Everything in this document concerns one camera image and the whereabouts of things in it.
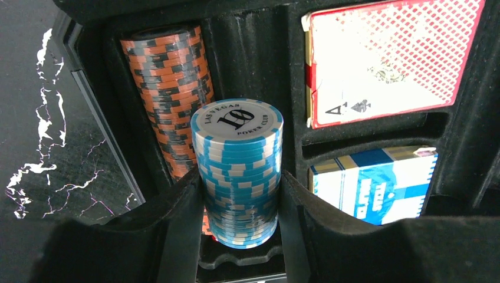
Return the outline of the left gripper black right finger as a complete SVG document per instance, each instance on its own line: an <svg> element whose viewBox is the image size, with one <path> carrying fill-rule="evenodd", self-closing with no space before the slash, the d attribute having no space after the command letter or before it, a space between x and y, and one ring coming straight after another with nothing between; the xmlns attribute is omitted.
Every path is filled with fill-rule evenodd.
<svg viewBox="0 0 500 283"><path fill-rule="evenodd" d="M499 218L359 220L283 171L278 218L288 282L498 282Z"/></svg>

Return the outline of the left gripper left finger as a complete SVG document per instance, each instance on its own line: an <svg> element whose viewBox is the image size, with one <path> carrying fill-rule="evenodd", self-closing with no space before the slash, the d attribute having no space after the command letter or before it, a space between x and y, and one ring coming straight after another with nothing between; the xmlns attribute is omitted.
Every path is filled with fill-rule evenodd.
<svg viewBox="0 0 500 283"><path fill-rule="evenodd" d="M47 231L30 282L195 282L203 218L192 169L167 191L104 225L75 220Z"/></svg>

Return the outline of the blue playing card box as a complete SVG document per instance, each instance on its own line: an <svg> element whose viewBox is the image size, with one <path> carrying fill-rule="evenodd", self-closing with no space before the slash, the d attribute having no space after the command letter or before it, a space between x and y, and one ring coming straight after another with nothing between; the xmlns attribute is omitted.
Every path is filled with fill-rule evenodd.
<svg viewBox="0 0 500 283"><path fill-rule="evenodd" d="M312 165L310 192L365 222L385 225L422 212L438 160L434 147L401 146Z"/></svg>

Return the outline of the light blue poker chip stack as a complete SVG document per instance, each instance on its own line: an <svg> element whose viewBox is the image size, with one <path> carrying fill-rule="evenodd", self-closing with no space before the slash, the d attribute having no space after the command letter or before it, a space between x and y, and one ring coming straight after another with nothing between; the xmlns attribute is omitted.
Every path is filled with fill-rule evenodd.
<svg viewBox="0 0 500 283"><path fill-rule="evenodd" d="M212 235L235 249L262 245L278 225L282 114L232 98L201 107L190 126Z"/></svg>

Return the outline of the red playing card box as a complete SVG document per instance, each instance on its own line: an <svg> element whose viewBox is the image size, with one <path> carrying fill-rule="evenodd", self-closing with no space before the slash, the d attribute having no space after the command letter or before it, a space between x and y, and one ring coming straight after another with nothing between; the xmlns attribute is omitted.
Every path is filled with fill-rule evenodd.
<svg viewBox="0 0 500 283"><path fill-rule="evenodd" d="M484 1L382 1L305 14L307 126L454 104Z"/></svg>

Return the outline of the black foam-lined poker case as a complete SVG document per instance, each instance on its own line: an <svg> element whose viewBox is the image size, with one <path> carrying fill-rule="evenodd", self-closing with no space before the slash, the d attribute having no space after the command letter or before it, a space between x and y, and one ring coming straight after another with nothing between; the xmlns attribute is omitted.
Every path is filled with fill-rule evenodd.
<svg viewBox="0 0 500 283"><path fill-rule="evenodd" d="M423 217L499 218L499 2L486 1L453 106L312 130L305 125L300 18L343 1L56 1L57 44L141 201L173 184L119 44L151 27L198 24L216 98L263 99L285 118L283 167L304 187L330 157L429 144L439 153ZM197 282L287 280L281 230L248 250L201 237Z"/></svg>

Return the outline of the orange black poker chip stack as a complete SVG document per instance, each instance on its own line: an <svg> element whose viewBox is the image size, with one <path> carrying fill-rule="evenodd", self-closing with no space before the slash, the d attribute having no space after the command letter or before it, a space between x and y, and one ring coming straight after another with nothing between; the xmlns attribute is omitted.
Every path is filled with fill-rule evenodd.
<svg viewBox="0 0 500 283"><path fill-rule="evenodd" d="M134 83L173 181L196 166L193 114L214 101L202 29L174 25L120 40Z"/></svg>

